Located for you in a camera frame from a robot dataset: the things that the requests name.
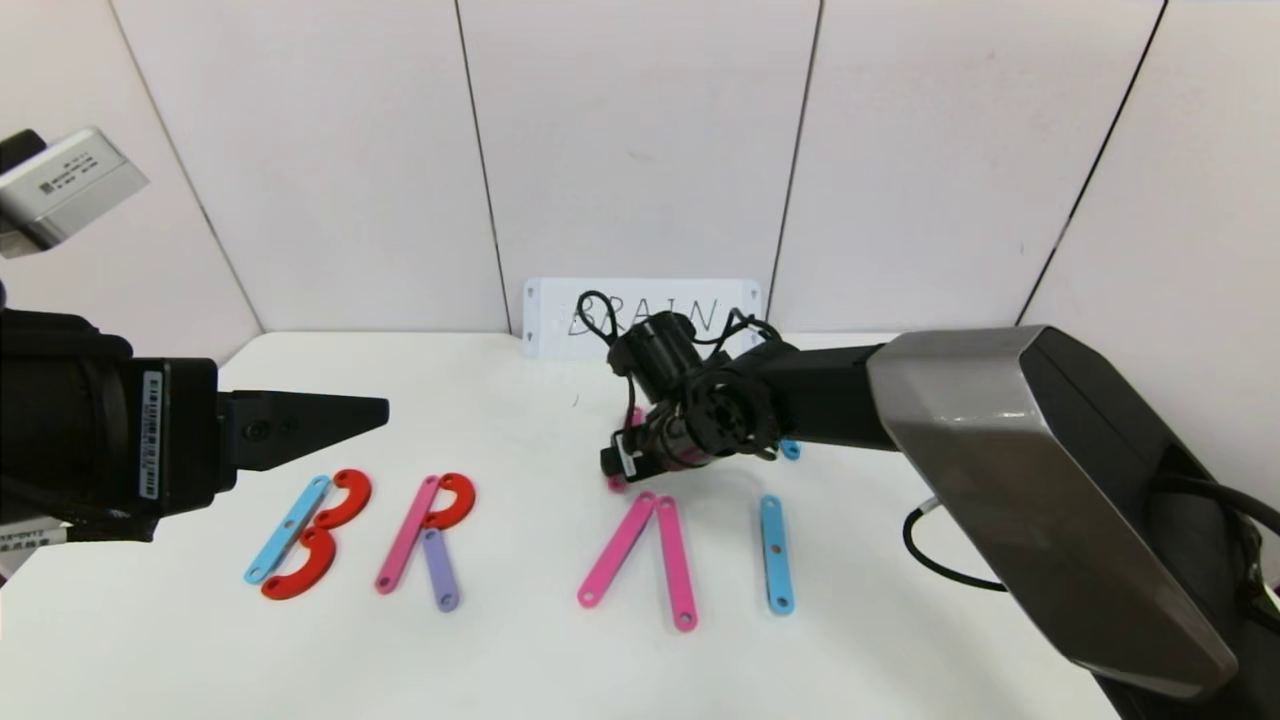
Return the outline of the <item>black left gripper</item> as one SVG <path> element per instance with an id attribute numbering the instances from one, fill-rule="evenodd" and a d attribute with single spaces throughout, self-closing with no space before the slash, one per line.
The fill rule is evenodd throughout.
<path id="1" fill-rule="evenodd" d="M 148 542 L 160 519 L 209 506 L 239 471 L 390 418 L 378 397 L 218 393 L 212 360 L 136 357 L 82 316 L 6 310 L 1 324 L 3 521 L 54 518 L 72 542 Z"/>

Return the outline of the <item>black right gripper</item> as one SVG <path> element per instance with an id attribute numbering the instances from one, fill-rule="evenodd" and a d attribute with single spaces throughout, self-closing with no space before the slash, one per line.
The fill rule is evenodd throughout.
<path id="1" fill-rule="evenodd" d="M 600 450 L 600 470 L 614 483 L 639 483 L 700 466 L 700 445 L 667 407 L 635 409 Z"/>

